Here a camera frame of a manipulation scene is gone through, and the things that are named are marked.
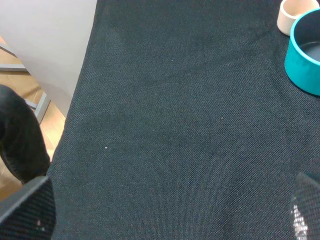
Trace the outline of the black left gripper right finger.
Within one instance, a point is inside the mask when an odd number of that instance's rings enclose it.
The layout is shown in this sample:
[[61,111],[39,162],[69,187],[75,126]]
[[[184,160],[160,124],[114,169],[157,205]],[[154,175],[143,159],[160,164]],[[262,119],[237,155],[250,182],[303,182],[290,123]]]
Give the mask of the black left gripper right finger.
[[290,202],[290,222],[296,240],[320,238],[320,177],[300,172]]

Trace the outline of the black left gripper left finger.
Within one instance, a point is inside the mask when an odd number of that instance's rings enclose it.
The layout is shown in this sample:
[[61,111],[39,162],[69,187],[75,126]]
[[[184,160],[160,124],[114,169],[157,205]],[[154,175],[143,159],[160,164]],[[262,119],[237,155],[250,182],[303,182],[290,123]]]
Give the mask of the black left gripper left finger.
[[50,240],[56,226],[51,180],[39,176],[0,203],[2,240]]

